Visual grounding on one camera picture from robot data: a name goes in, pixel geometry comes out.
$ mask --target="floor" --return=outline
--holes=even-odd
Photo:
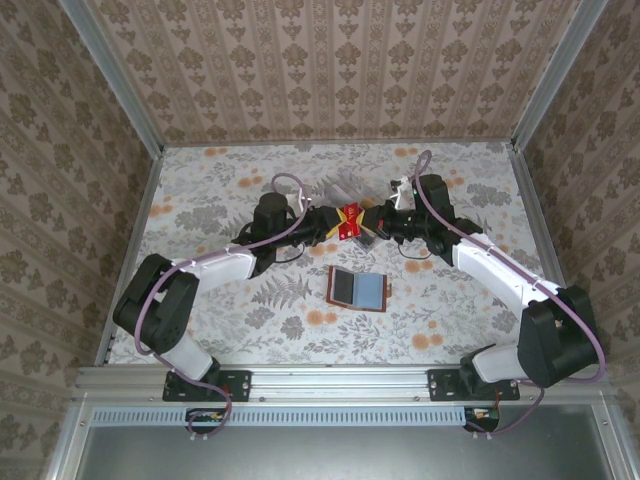
[[[446,180],[457,214],[541,274],[507,146],[479,142],[168,149],[138,263],[154,252],[178,259],[224,247],[251,219],[275,173],[298,175],[322,202],[326,187],[348,171],[384,199],[389,180],[410,174],[426,148],[434,154],[430,171]],[[294,191],[289,184],[283,189]],[[428,254],[418,242],[403,250]],[[329,265],[387,274],[393,286],[387,312],[328,305]],[[518,336],[515,316],[485,286],[439,258],[402,258],[393,242],[364,254],[337,238],[256,279],[200,295],[188,330],[225,364],[457,363],[478,347]],[[117,332],[109,363],[150,361]]]

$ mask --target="wall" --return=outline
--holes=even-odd
[[[93,362],[150,159],[58,3],[0,2],[0,478],[37,478]]]
[[[590,291],[640,440],[640,3],[610,1],[525,149],[568,282]]]
[[[507,138],[578,0],[91,0],[165,142]]]

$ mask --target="vent slot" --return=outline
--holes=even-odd
[[[184,426],[186,407],[100,407],[93,427]],[[366,427],[464,425],[463,407],[251,407],[238,405],[227,426]],[[194,422],[194,425],[205,423]]]

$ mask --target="cable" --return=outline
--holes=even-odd
[[[431,162],[432,156],[433,155],[431,154],[431,150],[425,150],[418,156],[418,161],[416,162],[416,168],[415,168],[415,178],[419,178],[420,174],[427,168],[427,166],[429,165],[429,162]],[[451,232],[455,233],[461,238],[464,238],[470,243],[481,248],[482,250],[487,252],[487,254],[493,255],[501,263],[506,265],[508,268],[513,270],[517,275],[519,275],[522,279],[524,279],[527,283],[532,285],[534,288],[537,288],[538,290],[540,290],[544,295],[546,295],[549,299],[551,299],[552,302],[558,305],[558,307],[560,307],[574,322],[578,324],[578,327],[580,327],[580,329],[584,332],[584,334],[587,336],[587,338],[591,342],[591,345],[593,345],[594,350],[596,351],[596,356],[598,357],[598,371],[596,372],[595,375],[589,378],[569,377],[566,380],[570,382],[575,382],[575,383],[592,383],[600,380],[602,376],[605,374],[606,361],[604,358],[604,351],[602,350],[602,346],[600,345],[600,343],[598,343],[598,339],[593,334],[591,329],[587,326],[587,324],[584,323],[584,321],[573,310],[571,310],[562,300],[560,300],[555,293],[553,293],[544,285],[540,284],[538,282],[538,278],[533,277],[532,275],[529,275],[529,273],[526,270],[523,270],[518,264],[514,263],[509,257],[501,254],[499,249],[492,248],[492,246],[486,245],[480,240],[470,235],[467,235],[462,230],[454,227],[449,222],[447,222],[444,218],[442,218],[442,216],[440,216],[440,214],[436,211],[436,209],[433,208],[433,206],[427,200],[427,197],[424,194],[424,191],[422,190],[422,184],[419,181],[416,181],[415,183],[416,183],[416,189],[418,190],[418,194],[420,195],[420,199],[425,204],[425,206],[427,207],[431,215],[435,217],[436,220],[438,220],[442,225],[447,227],[447,229],[450,230]]]
[[[530,383],[530,382],[522,382],[525,385],[529,385],[532,387],[538,387],[538,385],[536,385],[535,383]],[[536,401],[533,402],[533,404],[527,409],[526,412],[524,412],[522,414],[522,416],[520,418],[518,418],[515,422],[510,423],[509,425],[507,425],[506,427],[502,427],[502,428],[498,428],[497,430],[494,430],[493,432],[487,432],[484,428],[482,428],[480,425],[478,425],[477,423],[473,423],[467,420],[467,425],[475,428],[476,430],[478,430],[481,433],[486,433],[487,436],[491,435],[502,435],[503,433],[507,433],[510,432],[511,430],[513,430],[514,428],[516,428],[518,425],[521,425],[522,423],[524,423],[524,421],[529,418],[529,416],[536,410],[536,408],[538,408],[540,406],[540,402],[542,402],[542,399],[544,398],[544,388],[542,387],[538,387],[540,389],[540,395],[538,395],[538,398],[536,398]]]
[[[229,421],[229,418],[231,418],[231,412],[233,410],[233,406],[232,406],[232,402],[231,402],[231,396],[227,392],[225,392],[224,390],[222,390],[220,387],[218,387],[216,385],[213,385],[211,383],[199,382],[197,380],[193,380],[192,378],[187,377],[184,373],[182,373],[180,370],[175,368],[171,364],[171,362],[168,362],[167,360],[162,358],[160,355],[156,355],[154,353],[153,356],[154,356],[154,358],[156,360],[158,360],[160,363],[162,363],[165,366],[167,366],[169,368],[169,370],[171,370],[173,373],[175,373],[177,376],[179,376],[185,382],[190,383],[191,385],[195,385],[196,387],[202,387],[202,388],[206,388],[208,390],[213,390],[217,394],[221,395],[222,398],[224,398],[224,401],[225,401],[225,415],[222,418],[222,420],[220,420],[220,423],[218,424],[218,426],[215,427],[213,430],[211,430],[209,433],[207,433],[207,435],[213,436],[213,435],[217,435],[218,433],[220,433],[220,431],[224,428],[224,426]],[[193,418],[194,418],[193,416],[191,418],[189,418],[189,422],[187,424],[187,430],[189,431],[189,433],[191,435],[198,435],[198,434],[196,434],[196,432],[193,431]]]
[[[402,255],[404,258],[408,258],[409,260],[426,260],[431,255],[433,255],[432,253],[429,253],[429,255],[427,255],[426,257],[410,257],[402,253],[402,250],[400,250],[400,244],[398,244],[398,252],[400,252],[400,255]]]
[[[292,175],[290,173],[278,173],[278,174],[274,175],[274,177],[271,179],[271,186],[273,187],[273,189],[276,192],[278,190],[276,188],[275,182],[280,177],[286,177],[286,178],[290,178],[290,179],[294,180],[298,184],[298,186],[300,187],[300,193],[301,193],[301,196],[302,196],[302,198],[304,200],[303,201],[304,207],[302,209],[302,213],[297,218],[297,220],[293,223],[293,225],[291,225],[285,231],[283,231],[283,232],[281,232],[281,233],[279,233],[277,235],[274,235],[273,237],[268,238],[266,240],[261,240],[259,242],[255,242],[255,243],[252,243],[250,245],[238,245],[238,246],[231,247],[231,248],[225,248],[224,250],[218,250],[218,251],[213,252],[213,253],[208,253],[208,254],[202,255],[200,257],[196,257],[195,259],[192,259],[192,260],[185,260],[183,262],[177,263],[176,265],[172,266],[169,270],[167,270],[163,275],[160,276],[158,281],[151,288],[151,291],[149,292],[149,295],[145,299],[144,304],[142,305],[142,308],[140,309],[140,314],[138,315],[138,319],[136,321],[136,326],[135,326],[134,335],[133,335],[133,341],[134,341],[134,345],[136,347],[136,351],[140,355],[145,355],[146,356],[146,355],[153,354],[153,356],[156,358],[156,360],[158,360],[162,364],[166,365],[170,370],[172,370],[176,375],[178,375],[180,378],[182,378],[185,382],[188,382],[188,383],[190,383],[190,384],[192,384],[192,385],[194,385],[196,387],[207,388],[209,390],[213,390],[214,392],[222,395],[222,397],[225,399],[225,402],[227,404],[226,415],[224,416],[224,418],[222,419],[220,424],[216,428],[213,429],[213,431],[210,433],[210,435],[217,434],[220,430],[222,430],[222,428],[224,428],[225,424],[227,423],[227,421],[229,419],[229,416],[231,415],[231,408],[232,408],[231,407],[231,398],[229,397],[229,395],[224,390],[220,389],[219,387],[217,387],[215,385],[211,385],[209,383],[199,382],[197,380],[189,378],[184,373],[182,373],[180,370],[178,370],[173,364],[171,364],[171,362],[165,360],[164,358],[160,357],[159,355],[156,355],[155,353],[153,353],[152,350],[145,349],[142,346],[142,342],[140,341],[140,334],[142,332],[142,325],[144,324],[144,318],[146,317],[147,312],[149,311],[149,308],[151,307],[151,302],[153,301],[154,297],[160,291],[160,289],[162,288],[162,285],[164,285],[164,283],[171,277],[171,275],[173,275],[178,270],[180,270],[182,268],[185,268],[185,267],[188,267],[188,266],[195,266],[199,262],[202,262],[202,261],[205,261],[205,260],[211,260],[211,259],[214,259],[214,258],[217,258],[217,257],[231,255],[231,254],[236,253],[236,252],[246,251],[246,250],[249,250],[251,248],[258,248],[258,247],[262,247],[264,245],[268,245],[269,243],[276,242],[276,241],[280,240],[281,238],[286,237],[291,232],[293,232],[296,228],[298,228],[300,223],[302,223],[302,220],[304,219],[305,215],[307,214],[307,210],[309,208],[310,201],[309,201],[309,199],[307,197],[307,190],[306,190],[304,184],[302,183],[302,181],[298,177],[296,177],[295,175]]]
[[[296,261],[297,259],[299,259],[303,254],[304,254],[304,243],[301,244],[302,245],[302,250],[300,251],[300,253],[298,255],[296,255],[293,258],[288,258],[287,260],[276,260],[273,263],[277,263],[277,264],[284,264],[284,263],[291,263]]]

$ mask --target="red object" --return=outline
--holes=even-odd
[[[340,210],[342,210],[347,217],[347,221],[340,225],[338,229],[340,240],[359,237],[360,225],[358,225],[358,215],[360,215],[362,211],[360,206],[357,203],[352,203],[351,205],[345,205]]]

